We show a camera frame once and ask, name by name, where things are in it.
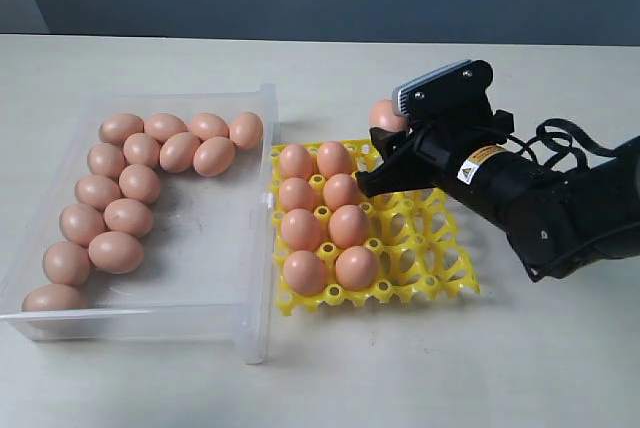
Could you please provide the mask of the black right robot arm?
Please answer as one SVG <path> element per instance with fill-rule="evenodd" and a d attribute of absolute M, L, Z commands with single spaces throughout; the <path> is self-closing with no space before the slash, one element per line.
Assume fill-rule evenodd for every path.
<path fill-rule="evenodd" d="M 504 149 L 513 131 L 502 110 L 440 115 L 408 134 L 373 128 L 382 163 L 356 180 L 368 197 L 442 190 L 501 229 L 534 282 L 638 256 L 638 139 L 607 149 L 574 123 L 549 119 L 532 139 L 554 153 L 541 164 L 530 143 Z"/>

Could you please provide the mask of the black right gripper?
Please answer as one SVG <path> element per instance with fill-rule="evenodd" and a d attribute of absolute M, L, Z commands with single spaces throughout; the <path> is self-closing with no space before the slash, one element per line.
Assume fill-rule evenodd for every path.
<path fill-rule="evenodd" d="M 371 143 L 383 163 L 355 178 L 368 198 L 430 187 L 431 181 L 453 195 L 510 198 L 505 166 L 515 156 L 503 148 L 514 132 L 514 117 L 487 107 L 448 108 L 418 131 L 414 150 L 407 131 L 371 127 Z"/>

